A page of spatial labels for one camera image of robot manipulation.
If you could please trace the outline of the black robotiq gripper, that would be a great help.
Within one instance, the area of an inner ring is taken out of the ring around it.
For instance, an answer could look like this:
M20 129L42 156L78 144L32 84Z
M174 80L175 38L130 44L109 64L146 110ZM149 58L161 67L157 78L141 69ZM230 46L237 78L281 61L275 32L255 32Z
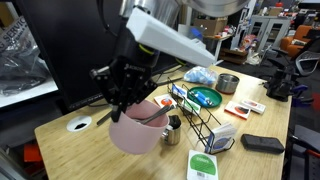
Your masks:
M90 71L103 97L112 104L111 119L117 123L121 110L139 104L156 88L151 79L158 57L126 58L118 56L107 66Z

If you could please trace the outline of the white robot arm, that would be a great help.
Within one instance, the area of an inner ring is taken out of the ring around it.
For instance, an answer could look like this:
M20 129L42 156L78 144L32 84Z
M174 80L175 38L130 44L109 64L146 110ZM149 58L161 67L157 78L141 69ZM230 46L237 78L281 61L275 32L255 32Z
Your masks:
M216 63L215 56L201 41L172 28L183 5L211 17L225 17L249 1L122 0L121 26L112 60L90 72L105 100L112 105L112 120L117 122L129 106L141 103L157 88L151 76L161 53L202 67Z

